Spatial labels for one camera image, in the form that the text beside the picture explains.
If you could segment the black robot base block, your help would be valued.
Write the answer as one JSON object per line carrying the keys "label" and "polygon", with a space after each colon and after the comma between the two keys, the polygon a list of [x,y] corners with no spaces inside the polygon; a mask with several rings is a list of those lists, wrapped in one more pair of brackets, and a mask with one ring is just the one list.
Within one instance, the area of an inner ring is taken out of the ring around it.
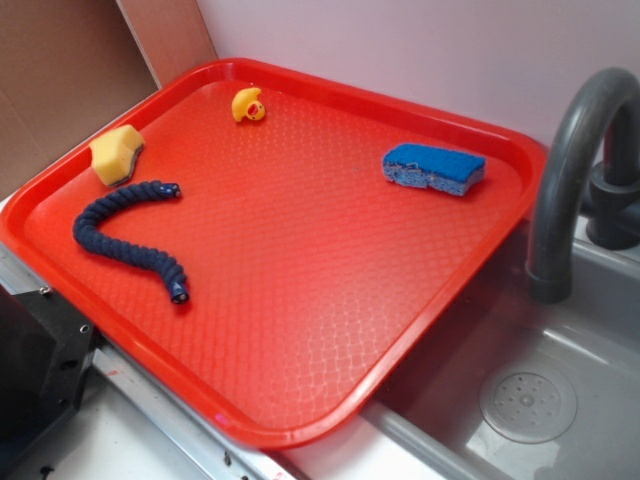
{"label": "black robot base block", "polygon": [[1,290],[1,446],[32,442],[78,409],[94,325],[58,293]]}

